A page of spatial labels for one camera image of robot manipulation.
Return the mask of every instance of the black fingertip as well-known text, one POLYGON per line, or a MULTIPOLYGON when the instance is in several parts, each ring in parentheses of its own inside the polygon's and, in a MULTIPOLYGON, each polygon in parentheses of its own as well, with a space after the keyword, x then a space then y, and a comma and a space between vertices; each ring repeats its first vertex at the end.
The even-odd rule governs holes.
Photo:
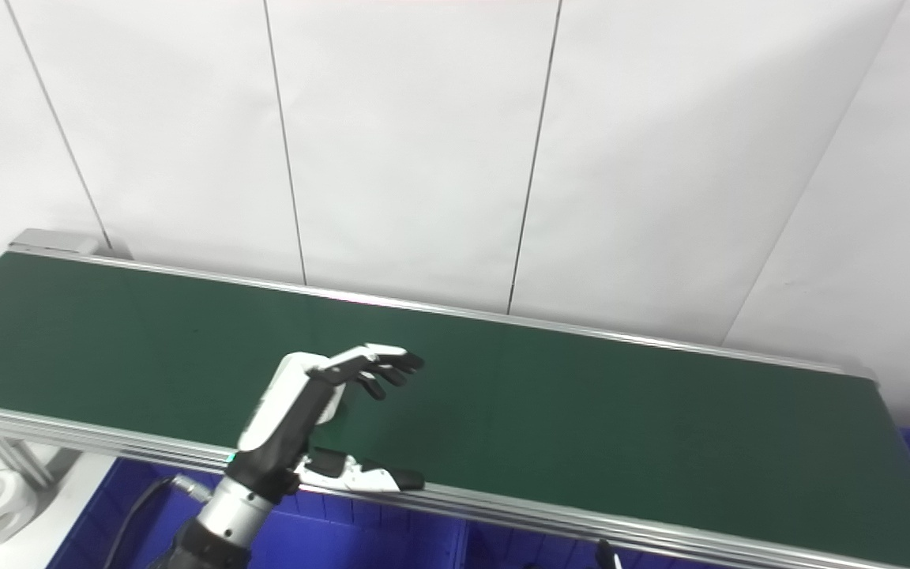
POLYGON ((374 399, 381 401, 385 398, 385 390, 382 389, 382 385, 379 384, 379 382, 374 381, 374 379, 364 379, 361 384, 364 385, 364 389, 367 390, 368 395, 374 399))
POLYGON ((386 380, 386 382, 390 382, 391 385, 394 385, 394 386, 404 386, 405 385, 405 377, 397 370, 393 370, 393 368, 391 368, 391 367, 379 367, 374 372, 375 372, 375 374, 381 375, 382 378, 384 378, 386 380))

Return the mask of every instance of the cable connector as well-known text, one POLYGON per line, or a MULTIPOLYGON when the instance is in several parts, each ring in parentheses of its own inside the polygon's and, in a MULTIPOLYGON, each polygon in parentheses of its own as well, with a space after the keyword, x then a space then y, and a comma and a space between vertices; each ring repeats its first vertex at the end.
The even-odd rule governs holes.
POLYGON ((183 474, 174 475, 174 478, 171 479, 171 486, 188 494, 188 497, 196 502, 205 504, 212 500, 212 489, 209 486, 183 474))

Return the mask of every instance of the robotic hand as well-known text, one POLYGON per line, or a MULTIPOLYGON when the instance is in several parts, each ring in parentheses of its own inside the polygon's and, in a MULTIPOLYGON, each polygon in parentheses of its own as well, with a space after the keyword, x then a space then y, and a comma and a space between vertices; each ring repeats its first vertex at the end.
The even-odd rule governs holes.
POLYGON ((423 488, 418 473, 382 465, 360 465, 346 454, 315 449, 307 437, 319 418, 335 410, 348 382, 374 399, 385 392, 376 377, 405 385, 404 374, 423 360, 400 347, 361 345, 338 356, 286 356, 263 394, 238 451, 216 486, 212 500, 178 530, 174 544, 149 569, 243 569, 255 539, 275 504, 296 493, 300 483, 356 491, 423 488))

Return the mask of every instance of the metal support leg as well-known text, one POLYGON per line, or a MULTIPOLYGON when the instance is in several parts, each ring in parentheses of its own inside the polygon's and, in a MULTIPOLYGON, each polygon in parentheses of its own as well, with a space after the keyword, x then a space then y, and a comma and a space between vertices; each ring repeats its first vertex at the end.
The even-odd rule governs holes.
POLYGON ((0 436, 0 460, 7 468, 18 472, 35 490, 47 490, 55 485, 55 477, 20 439, 0 436))

